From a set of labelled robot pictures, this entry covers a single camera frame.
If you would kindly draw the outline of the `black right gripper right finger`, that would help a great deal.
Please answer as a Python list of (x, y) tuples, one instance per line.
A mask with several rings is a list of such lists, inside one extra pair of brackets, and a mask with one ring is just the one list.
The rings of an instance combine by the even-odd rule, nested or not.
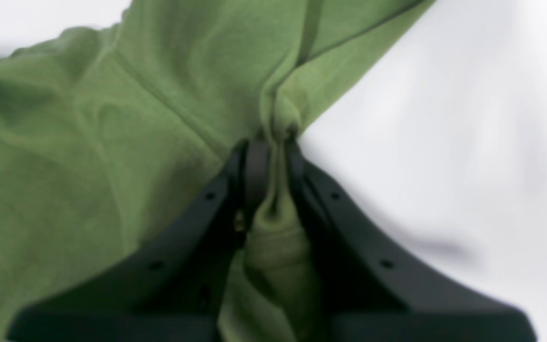
[(534, 342), (520, 309), (453, 281), (384, 233), (342, 186), (285, 142), (292, 199), (335, 342)]

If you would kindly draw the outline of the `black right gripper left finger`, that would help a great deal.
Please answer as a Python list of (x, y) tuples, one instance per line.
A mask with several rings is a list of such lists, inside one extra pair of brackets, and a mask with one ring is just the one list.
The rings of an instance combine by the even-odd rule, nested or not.
[(270, 147), (241, 140), (160, 235), (82, 284), (23, 309), (13, 342), (219, 342), (226, 277), (267, 190)]

